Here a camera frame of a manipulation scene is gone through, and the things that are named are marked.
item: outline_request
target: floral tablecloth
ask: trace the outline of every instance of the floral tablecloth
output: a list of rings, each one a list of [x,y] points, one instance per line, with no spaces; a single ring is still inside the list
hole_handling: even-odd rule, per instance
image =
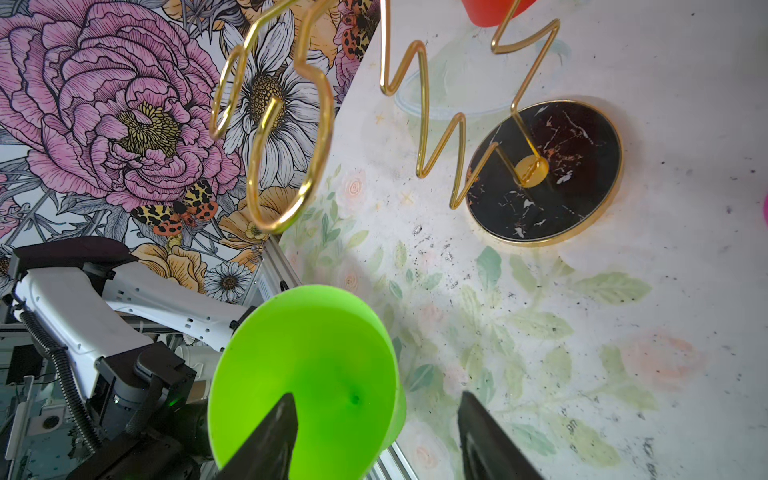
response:
[[[458,0],[393,4],[394,65],[414,38],[429,50],[431,145],[464,111],[473,151],[536,48],[491,55],[492,29]],[[346,288],[386,324],[409,403],[398,443],[421,480],[463,478],[465,389],[545,478],[765,478],[766,15],[762,2],[538,0],[512,22],[514,39],[563,24],[523,105],[585,101],[624,142],[607,213],[538,249],[449,209],[455,145],[416,179],[418,76],[384,98],[374,37],[323,188],[281,246],[304,283]]]

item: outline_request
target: black marble base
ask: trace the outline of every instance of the black marble base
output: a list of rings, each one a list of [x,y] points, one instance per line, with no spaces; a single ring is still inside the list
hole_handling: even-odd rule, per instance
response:
[[[496,237],[515,243],[554,243],[590,215],[599,214],[596,210],[618,187],[621,141],[603,114],[575,101],[536,104],[520,115],[549,162],[549,174],[539,185],[521,188],[493,154],[469,189],[467,203],[478,223]],[[469,171],[493,141],[513,164],[532,153],[515,120],[507,118],[480,143]]]

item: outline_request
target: green plastic funnel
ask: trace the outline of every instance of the green plastic funnel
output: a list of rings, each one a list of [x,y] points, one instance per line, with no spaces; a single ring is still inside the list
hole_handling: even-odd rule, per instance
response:
[[[360,480],[406,417],[384,325],[361,299],[331,286],[275,296],[224,350],[208,399],[220,468],[287,392],[299,417],[291,480]]]

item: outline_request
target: gold wire stand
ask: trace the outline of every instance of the gold wire stand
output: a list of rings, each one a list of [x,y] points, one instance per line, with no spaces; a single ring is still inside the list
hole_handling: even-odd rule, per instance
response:
[[[219,84],[214,94],[214,101],[212,106],[212,114],[210,117],[209,132],[210,136],[214,140],[221,138],[229,127],[229,123],[232,119],[235,108],[237,108],[237,100],[240,96],[240,92],[243,88],[243,80],[245,77],[245,70],[247,64],[248,55],[255,49],[258,42],[259,30],[268,22],[275,19],[278,15],[283,13],[291,5],[297,3],[299,0],[282,0],[276,3],[272,8],[263,12],[262,15],[250,26],[248,33],[243,41],[242,45],[236,46],[230,56],[227,58],[226,63],[221,71],[221,77]],[[525,123],[523,122],[520,114],[518,113],[518,106],[520,100],[531,83],[539,65],[544,60],[545,55],[549,51],[549,48],[554,41],[555,36],[560,29],[560,20],[553,20],[542,30],[536,32],[525,40],[519,41],[510,45],[500,45],[502,35],[504,34],[507,24],[514,16],[515,12],[520,5],[521,0],[515,0],[515,3],[509,10],[509,13],[505,17],[504,21],[498,26],[496,33],[491,41],[491,50],[494,54],[500,55],[505,53],[511,53],[521,50],[529,45],[532,45],[540,38],[544,37],[547,33],[549,37],[544,44],[544,47],[539,52],[536,61],[531,66],[531,70],[523,80],[518,93],[515,95],[515,99],[511,104],[511,115],[515,119],[515,122],[519,126],[525,140],[528,142],[528,146],[531,148],[533,155],[522,159],[515,166],[509,158],[507,158],[504,151],[499,148],[498,143],[494,142],[488,146],[481,160],[479,161],[477,168],[469,176],[461,188],[462,171],[464,169],[464,156],[466,150],[466,116],[459,112],[451,119],[448,128],[443,133],[437,147],[432,152],[429,161],[424,165],[426,157],[426,144],[427,135],[429,132],[429,71],[427,66],[427,53],[426,46],[420,40],[415,40],[408,46],[406,54],[400,62],[395,77],[392,82],[389,82],[389,39],[390,39],[390,8],[389,0],[382,0],[382,58],[381,58],[381,78],[379,84],[382,92],[387,96],[392,96],[397,92],[400,87],[403,78],[406,76],[406,70],[410,66],[414,56],[419,54],[419,76],[421,81],[421,93],[422,93],[422,121],[421,130],[419,133],[419,152],[416,161],[416,176],[418,178],[426,177],[432,168],[435,166],[435,162],[442,153],[445,145],[448,143],[448,139],[453,134],[453,131],[458,125],[458,162],[456,164],[456,175],[453,182],[453,191],[451,193],[451,200],[449,206],[452,209],[458,208],[461,202],[466,198],[469,188],[472,183],[477,179],[480,171],[485,166],[488,159],[494,152],[497,152],[499,157],[505,163],[507,168],[515,175],[515,179],[518,184],[523,187],[533,187],[540,183],[546,176],[549,170],[548,163],[536,148],[531,133],[528,131]],[[259,202],[259,168],[262,161],[262,152],[266,139],[272,132],[275,124],[275,120],[282,108],[284,108],[283,101],[279,98],[272,97],[270,103],[267,105],[266,110],[262,114],[259,122],[257,133],[253,139],[253,146],[251,147],[250,161],[248,162],[247,171],[247,205],[248,210],[253,217],[253,222],[256,227],[265,233],[282,233],[291,226],[296,220],[297,216],[306,208],[309,202],[313,198],[315,189],[317,188],[320,179],[323,177],[326,161],[328,160],[328,153],[330,150],[331,137],[333,135],[333,93],[331,92],[330,83],[328,78],[318,68],[314,68],[306,63],[306,54],[310,46],[310,29],[317,22],[320,16],[334,5],[335,0],[322,0],[316,2],[308,11],[307,19],[302,22],[301,29],[299,30],[298,45],[295,50],[295,58],[293,59],[294,68],[296,72],[307,80],[311,81],[317,88],[319,95],[319,126],[317,131],[317,142],[315,143],[315,150],[312,155],[310,167],[306,172],[304,182],[299,188],[299,192],[293,198],[291,205],[287,210],[280,215],[276,220],[268,220],[261,213]],[[230,96],[227,99],[227,106],[221,111],[221,101],[223,99],[224,87],[227,84],[230,72],[234,71],[234,79]]]
[[[406,76],[406,70],[408,70],[408,67],[411,65],[411,62],[413,61],[413,58],[416,56],[416,54],[419,54],[419,80],[421,81],[422,89],[422,122],[421,130],[419,132],[419,152],[416,159],[416,176],[418,178],[424,178],[429,175],[429,172],[432,171],[432,167],[435,166],[435,162],[445,148],[445,144],[448,143],[448,139],[451,137],[453,131],[458,125],[458,162],[456,163],[456,175],[453,181],[453,191],[451,192],[451,200],[449,203],[449,206],[453,210],[458,208],[461,202],[466,198],[467,193],[469,192],[469,188],[472,186],[475,180],[477,180],[480,171],[494,152],[498,152],[499,157],[505,163],[510,172],[515,175],[516,181],[523,188],[529,188],[539,184],[542,180],[544,180],[544,178],[547,176],[547,173],[549,172],[549,165],[547,160],[543,158],[538,152],[533,138],[531,137],[531,133],[528,131],[528,127],[526,127],[525,123],[520,117],[520,114],[518,113],[518,106],[523,94],[525,93],[525,90],[528,88],[528,85],[531,83],[534,75],[536,75],[536,71],[538,70],[539,65],[541,65],[541,62],[544,60],[545,55],[549,51],[549,48],[552,46],[554,38],[557,36],[558,31],[560,30],[560,20],[555,19],[549,22],[546,27],[537,31],[525,40],[521,40],[510,45],[500,45],[499,42],[501,41],[502,35],[504,34],[504,30],[506,30],[507,24],[515,15],[518,6],[520,6],[520,1],[521,0],[515,0],[515,3],[512,4],[512,7],[509,9],[509,13],[507,13],[504,21],[496,29],[496,33],[493,35],[493,39],[491,40],[491,51],[496,55],[512,53],[534,44],[547,33],[549,34],[547,41],[544,43],[544,47],[541,49],[538,57],[536,58],[536,61],[534,61],[533,65],[531,66],[531,70],[528,71],[528,75],[526,75],[525,80],[523,80],[523,83],[520,86],[518,93],[515,95],[515,99],[512,101],[511,105],[511,115],[525,136],[525,140],[528,143],[528,146],[531,148],[533,155],[529,155],[528,157],[522,159],[520,162],[518,162],[518,165],[515,166],[509,160],[509,158],[507,158],[504,151],[499,148],[498,143],[491,143],[485,150],[485,153],[482,155],[482,158],[478,162],[475,171],[471,172],[467,178],[466,182],[464,183],[464,188],[461,189],[460,192],[459,188],[461,188],[462,172],[464,170],[464,155],[466,150],[466,116],[462,112],[459,112],[453,116],[453,119],[451,119],[451,122],[445,129],[445,133],[443,133],[442,137],[440,138],[437,147],[435,147],[435,151],[432,152],[432,155],[429,157],[429,161],[427,161],[426,165],[424,165],[427,150],[427,136],[429,133],[429,70],[427,67],[426,46],[421,40],[412,41],[406,49],[406,54],[403,55],[403,58],[400,61],[400,65],[395,72],[395,77],[390,82],[389,39],[391,36],[390,26],[392,22],[390,18],[389,0],[382,0],[381,3],[383,26],[381,77],[379,79],[379,86],[381,87],[382,93],[384,95],[391,97],[395,94],[395,92],[397,92],[397,89],[400,87],[403,78]]]
[[[232,114],[235,108],[237,108],[237,99],[240,97],[240,91],[243,88],[248,55],[251,55],[251,52],[257,46],[259,30],[298,1],[282,0],[266,12],[262,12],[262,15],[250,26],[243,44],[236,46],[230,53],[224,68],[221,70],[221,78],[214,95],[213,111],[210,116],[208,131],[214,140],[221,138],[227,131]],[[259,166],[261,165],[262,151],[266,139],[274,128],[278,114],[284,108],[282,100],[275,97],[270,99],[270,103],[267,105],[259,121],[257,133],[253,138],[250,161],[248,162],[246,199],[253,222],[259,230],[265,233],[282,233],[287,230],[312,200],[313,194],[323,178],[323,171],[326,168],[328,152],[331,146],[331,136],[333,135],[333,93],[325,74],[318,68],[306,63],[306,53],[310,49],[310,29],[323,15],[325,10],[332,5],[337,5],[337,2],[338,0],[320,0],[315,2],[307,12],[307,18],[302,22],[301,29],[299,30],[293,67],[296,69],[296,73],[311,81],[317,87],[320,99],[320,118],[315,151],[312,153],[312,160],[310,161],[310,167],[306,172],[304,182],[301,184],[299,192],[293,198],[291,205],[276,220],[268,220],[261,213],[259,202]],[[229,99],[227,100],[227,107],[224,108],[221,121],[218,121],[224,86],[227,84],[227,78],[236,64],[237,69],[234,72],[234,80]]]

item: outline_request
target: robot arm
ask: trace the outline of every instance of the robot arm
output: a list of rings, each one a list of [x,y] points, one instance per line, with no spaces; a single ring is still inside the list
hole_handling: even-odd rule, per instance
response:
[[[12,257],[14,315],[19,318],[22,306],[33,312],[67,347],[86,399],[99,376],[98,359],[151,343],[116,311],[187,333],[220,352],[253,309],[200,295],[136,260],[122,243],[100,237],[19,247]],[[8,309],[10,302],[5,303]]]
[[[223,352],[252,307],[200,295],[158,276],[139,262],[112,269],[101,298],[117,312],[133,313],[202,340]]]

